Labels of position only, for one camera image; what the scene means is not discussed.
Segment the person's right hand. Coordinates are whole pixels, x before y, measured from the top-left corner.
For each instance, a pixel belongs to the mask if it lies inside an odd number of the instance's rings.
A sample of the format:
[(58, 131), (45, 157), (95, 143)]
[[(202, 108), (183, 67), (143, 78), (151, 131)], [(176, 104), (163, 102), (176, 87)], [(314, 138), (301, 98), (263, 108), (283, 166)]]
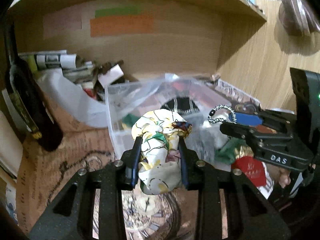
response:
[(290, 171), (281, 167), (274, 167), (272, 171), (273, 180), (278, 183), (282, 189), (290, 185)]

